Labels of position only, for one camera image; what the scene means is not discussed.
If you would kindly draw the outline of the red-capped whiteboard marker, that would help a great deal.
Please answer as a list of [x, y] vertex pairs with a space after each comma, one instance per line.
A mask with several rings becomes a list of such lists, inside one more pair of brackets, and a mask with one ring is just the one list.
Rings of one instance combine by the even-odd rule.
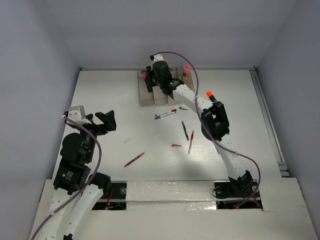
[[159, 118], [159, 117], [162, 117], [164, 115], [171, 114], [171, 113], [176, 113], [176, 111], [177, 111], [177, 109], [171, 109], [171, 110], [163, 112], [163, 113], [155, 114], [155, 118]]

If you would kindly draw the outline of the blue-capped whiteboard marker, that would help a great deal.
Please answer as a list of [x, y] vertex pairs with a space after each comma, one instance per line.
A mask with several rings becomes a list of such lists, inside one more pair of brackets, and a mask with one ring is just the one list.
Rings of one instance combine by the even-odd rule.
[[158, 120], [158, 119], [162, 119], [162, 118], [165, 118], [165, 117], [169, 117], [169, 116], [172, 116], [172, 115], [175, 115], [175, 114], [176, 114], [176, 113], [166, 114], [166, 115], [163, 115], [163, 116], [161, 116], [161, 117], [159, 117], [159, 118], [158, 118], [158, 117], [157, 117], [157, 118], [154, 117], [154, 119], [155, 119], [155, 120]]

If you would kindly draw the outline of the orange highlighter marker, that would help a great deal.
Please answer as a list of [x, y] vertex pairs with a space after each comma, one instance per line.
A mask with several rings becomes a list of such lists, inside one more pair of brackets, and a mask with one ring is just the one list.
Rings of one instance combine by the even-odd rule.
[[215, 104], [218, 102], [211, 91], [208, 91], [208, 92], [206, 93], [206, 95], [207, 95], [207, 97], [210, 99], [211, 102], [213, 102], [213, 103], [215, 103]]

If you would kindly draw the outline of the red gel pen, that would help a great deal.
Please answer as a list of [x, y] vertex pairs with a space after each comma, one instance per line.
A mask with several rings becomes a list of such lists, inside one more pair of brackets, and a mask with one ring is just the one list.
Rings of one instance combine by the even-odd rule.
[[189, 140], [188, 155], [191, 154], [193, 139], [194, 139], [194, 130], [192, 131], [191, 137], [190, 137], [190, 140]]

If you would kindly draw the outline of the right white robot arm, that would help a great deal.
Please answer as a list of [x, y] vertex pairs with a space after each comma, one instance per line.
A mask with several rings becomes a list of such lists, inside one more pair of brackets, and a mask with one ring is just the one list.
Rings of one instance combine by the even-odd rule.
[[254, 164], [256, 162], [233, 148], [230, 123], [224, 104], [216, 100], [212, 94], [208, 95], [208, 99], [198, 96], [197, 91], [190, 89], [181, 79], [173, 77], [164, 60], [155, 61], [146, 67], [144, 81], [149, 92], [154, 87], [159, 87], [163, 94], [181, 102], [198, 115], [202, 134], [212, 141], [225, 164], [231, 196], [253, 198], [259, 189], [261, 171], [257, 169], [258, 180], [255, 182], [250, 171], [243, 166], [241, 158]]

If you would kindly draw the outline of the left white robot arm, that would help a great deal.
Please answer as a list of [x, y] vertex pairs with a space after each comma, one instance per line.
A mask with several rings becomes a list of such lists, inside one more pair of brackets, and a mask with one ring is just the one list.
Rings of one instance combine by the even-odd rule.
[[65, 124], [76, 130], [62, 140], [61, 160], [53, 181], [48, 216], [33, 233], [33, 240], [75, 240], [86, 217], [100, 198], [110, 194], [110, 176], [91, 170], [94, 150], [99, 167], [102, 147], [97, 140], [117, 128], [113, 110], [86, 114], [82, 105], [62, 115]]

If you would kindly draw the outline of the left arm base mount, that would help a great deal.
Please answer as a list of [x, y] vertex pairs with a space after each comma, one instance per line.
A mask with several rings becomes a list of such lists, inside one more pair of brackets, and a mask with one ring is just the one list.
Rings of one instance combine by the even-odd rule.
[[95, 203], [92, 210], [122, 211], [127, 209], [127, 182], [112, 181], [109, 193], [103, 196]]

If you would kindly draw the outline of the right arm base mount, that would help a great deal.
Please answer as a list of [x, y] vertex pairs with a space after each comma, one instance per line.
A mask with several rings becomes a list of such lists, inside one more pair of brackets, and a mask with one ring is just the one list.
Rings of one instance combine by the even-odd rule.
[[[237, 204], [242, 203], [256, 190], [257, 181], [254, 180], [244, 192], [235, 192], [229, 181], [216, 181], [211, 192], [215, 198], [218, 210], [236, 210]], [[263, 209], [260, 192], [257, 190], [239, 209]]]

